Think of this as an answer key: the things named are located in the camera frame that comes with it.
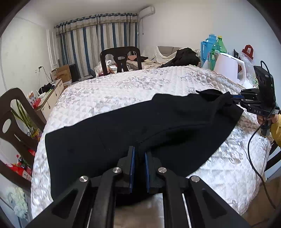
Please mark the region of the person's right hand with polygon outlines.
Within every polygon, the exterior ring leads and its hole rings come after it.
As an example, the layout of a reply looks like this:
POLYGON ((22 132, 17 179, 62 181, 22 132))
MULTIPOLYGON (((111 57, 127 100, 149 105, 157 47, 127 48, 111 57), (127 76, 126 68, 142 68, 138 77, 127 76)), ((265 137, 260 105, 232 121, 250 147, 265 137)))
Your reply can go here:
POLYGON ((257 115, 257 121, 261 126, 264 126, 267 121, 271 122, 271 124, 274 124, 278 121, 278 119, 279 115, 271 115, 268 119, 266 119, 266 117, 257 115))

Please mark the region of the yellow sleeve forearm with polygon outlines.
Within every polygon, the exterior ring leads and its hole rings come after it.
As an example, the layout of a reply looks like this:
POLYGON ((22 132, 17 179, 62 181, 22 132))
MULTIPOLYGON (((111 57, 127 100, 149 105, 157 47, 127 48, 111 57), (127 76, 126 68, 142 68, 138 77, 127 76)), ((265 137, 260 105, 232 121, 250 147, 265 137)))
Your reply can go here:
POLYGON ((270 128, 270 132, 272 135, 272 138, 277 143, 279 147, 281 147, 281 116, 280 114, 275 115, 275 117, 272 119, 272 125, 270 128))

